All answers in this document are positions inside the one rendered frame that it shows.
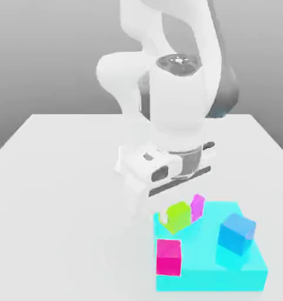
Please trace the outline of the small blue cube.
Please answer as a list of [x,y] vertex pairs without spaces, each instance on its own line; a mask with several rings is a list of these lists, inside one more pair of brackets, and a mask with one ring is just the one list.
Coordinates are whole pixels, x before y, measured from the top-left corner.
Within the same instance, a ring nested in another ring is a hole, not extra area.
[[218,244],[242,256],[254,240],[257,223],[240,214],[230,214],[219,227]]

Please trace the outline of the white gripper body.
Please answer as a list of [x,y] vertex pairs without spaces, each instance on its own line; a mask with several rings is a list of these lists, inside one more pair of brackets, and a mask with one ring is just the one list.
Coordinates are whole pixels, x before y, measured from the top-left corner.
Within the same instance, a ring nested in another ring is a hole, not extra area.
[[188,179],[176,179],[152,188],[147,198],[147,213],[164,211],[177,202],[189,202],[196,194],[205,194],[210,180],[211,166],[206,166]]

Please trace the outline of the small purple cube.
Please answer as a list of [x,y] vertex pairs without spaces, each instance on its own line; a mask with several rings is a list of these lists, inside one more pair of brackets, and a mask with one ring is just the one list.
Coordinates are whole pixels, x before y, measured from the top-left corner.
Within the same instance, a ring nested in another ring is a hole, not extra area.
[[191,222],[194,223],[200,219],[204,211],[205,198],[196,194],[191,202]]

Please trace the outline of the large cyan box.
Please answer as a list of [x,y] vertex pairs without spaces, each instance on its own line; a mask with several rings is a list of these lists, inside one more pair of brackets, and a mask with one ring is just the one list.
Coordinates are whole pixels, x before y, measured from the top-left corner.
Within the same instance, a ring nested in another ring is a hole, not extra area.
[[207,202],[204,215],[191,226],[172,235],[153,215],[154,240],[179,240],[182,250],[179,276],[156,276],[159,292],[262,291],[268,268],[255,242],[243,255],[218,244],[221,223],[232,213],[240,215],[236,202]]

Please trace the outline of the small pink cube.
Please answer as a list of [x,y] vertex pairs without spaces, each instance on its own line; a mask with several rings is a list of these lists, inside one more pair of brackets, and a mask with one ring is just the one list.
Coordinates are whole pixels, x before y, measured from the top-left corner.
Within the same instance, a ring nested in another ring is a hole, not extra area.
[[173,239],[157,239],[156,274],[160,276],[180,276],[181,268],[181,241]]

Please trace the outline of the small green cube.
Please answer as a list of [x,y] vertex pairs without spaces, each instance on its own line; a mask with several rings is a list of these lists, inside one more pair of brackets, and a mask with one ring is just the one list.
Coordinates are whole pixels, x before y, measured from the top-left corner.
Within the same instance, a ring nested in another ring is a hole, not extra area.
[[168,223],[162,224],[172,235],[191,225],[191,207],[185,202],[178,202],[166,211]]

